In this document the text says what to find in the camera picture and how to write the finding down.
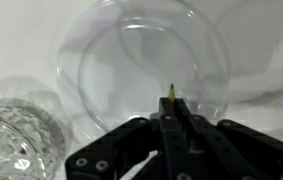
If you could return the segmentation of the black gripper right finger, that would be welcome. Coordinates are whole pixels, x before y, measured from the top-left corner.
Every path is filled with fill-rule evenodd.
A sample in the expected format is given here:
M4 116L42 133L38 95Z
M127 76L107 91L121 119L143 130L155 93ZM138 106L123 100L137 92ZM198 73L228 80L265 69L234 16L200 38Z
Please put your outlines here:
M283 141L229 119L212 124L182 99L173 110L191 155L216 180L283 180Z

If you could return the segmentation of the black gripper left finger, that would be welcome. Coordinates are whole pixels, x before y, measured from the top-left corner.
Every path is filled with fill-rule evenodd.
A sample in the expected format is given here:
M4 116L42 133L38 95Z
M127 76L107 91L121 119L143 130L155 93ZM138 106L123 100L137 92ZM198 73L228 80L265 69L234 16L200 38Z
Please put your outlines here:
M159 119L131 119L70 155L65 162L67 180L118 180L154 150L159 154L146 167L163 173L181 150L173 114L174 104L161 98Z

